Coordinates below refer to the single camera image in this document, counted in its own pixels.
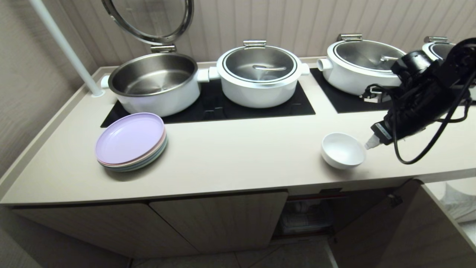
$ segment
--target cooking pot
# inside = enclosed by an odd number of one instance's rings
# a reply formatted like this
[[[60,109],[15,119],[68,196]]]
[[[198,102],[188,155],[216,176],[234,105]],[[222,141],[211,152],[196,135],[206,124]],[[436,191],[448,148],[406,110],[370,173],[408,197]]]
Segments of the cooking pot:
[[[370,84],[399,86],[390,68],[405,52],[391,45],[363,40],[361,34],[340,34],[327,48],[327,58],[317,60],[329,84],[352,95],[362,95]]]
[[[309,73],[293,53],[252,40],[221,55],[208,78],[221,79],[225,96],[239,105],[269,108],[289,100],[298,78]]]
[[[176,53],[171,44],[190,26],[193,0],[185,1],[182,23],[169,35],[144,33],[126,22],[112,0],[102,0],[113,20],[142,42],[152,44],[153,54],[145,55],[119,66],[109,77],[109,88],[129,113],[154,113],[168,116],[194,103],[200,95],[199,82],[208,82],[208,70],[198,70],[190,57]]]
[[[444,61],[451,49],[455,46],[455,44],[450,43],[448,38],[444,36],[426,36],[424,42],[425,44],[423,45],[422,50],[434,61]],[[471,98],[476,100],[475,85],[469,87],[469,93],[471,94]]]

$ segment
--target white bowl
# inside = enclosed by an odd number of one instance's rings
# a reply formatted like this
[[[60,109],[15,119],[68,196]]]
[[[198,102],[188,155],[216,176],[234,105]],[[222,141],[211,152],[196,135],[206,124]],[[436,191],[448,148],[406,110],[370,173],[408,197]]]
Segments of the white bowl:
[[[354,137],[331,133],[322,140],[322,158],[338,169],[356,167],[365,160],[365,149]]]

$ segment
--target black cooktop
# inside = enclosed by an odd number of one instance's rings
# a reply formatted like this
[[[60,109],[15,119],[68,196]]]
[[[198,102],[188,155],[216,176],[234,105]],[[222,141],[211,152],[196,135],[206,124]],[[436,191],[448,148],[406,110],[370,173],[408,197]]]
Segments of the black cooktop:
[[[322,91],[334,106],[337,113],[355,113],[367,111],[382,111],[392,107],[392,102],[369,103],[364,102],[359,96],[345,93],[329,84],[319,69],[311,69],[311,74],[316,79]]]
[[[310,114],[316,113],[299,82],[294,95],[287,102],[276,107],[255,109],[243,107],[229,100],[221,90],[221,81],[215,80],[201,84],[200,96],[189,108],[180,113],[162,117],[162,120],[166,124],[172,124]],[[117,101],[101,127],[108,127],[127,115],[129,113]]]

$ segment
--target robotic arm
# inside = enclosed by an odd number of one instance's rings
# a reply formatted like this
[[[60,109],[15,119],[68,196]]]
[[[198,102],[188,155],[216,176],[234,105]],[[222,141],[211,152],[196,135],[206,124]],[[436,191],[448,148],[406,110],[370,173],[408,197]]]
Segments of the robotic arm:
[[[377,88],[392,100],[392,108],[384,120],[371,126],[374,135],[366,148],[393,143],[400,162],[410,165],[425,156],[448,123],[466,119],[471,105],[468,89],[476,76],[476,38],[455,45],[444,62],[431,61],[423,51],[410,52],[394,63],[392,72],[402,81],[399,87],[390,89],[372,84],[366,88],[367,93]],[[464,117],[451,119],[462,101],[465,103]],[[415,159],[403,160],[397,140],[418,133],[434,122],[441,122],[441,125],[426,148]]]

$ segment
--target purple plate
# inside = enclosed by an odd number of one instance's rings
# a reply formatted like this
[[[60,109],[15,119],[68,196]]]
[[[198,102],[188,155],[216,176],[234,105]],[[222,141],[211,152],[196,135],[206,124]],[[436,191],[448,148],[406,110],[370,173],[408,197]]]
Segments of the purple plate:
[[[96,157],[107,164],[132,161],[150,151],[164,133],[162,118],[134,113],[111,124],[96,142]]]

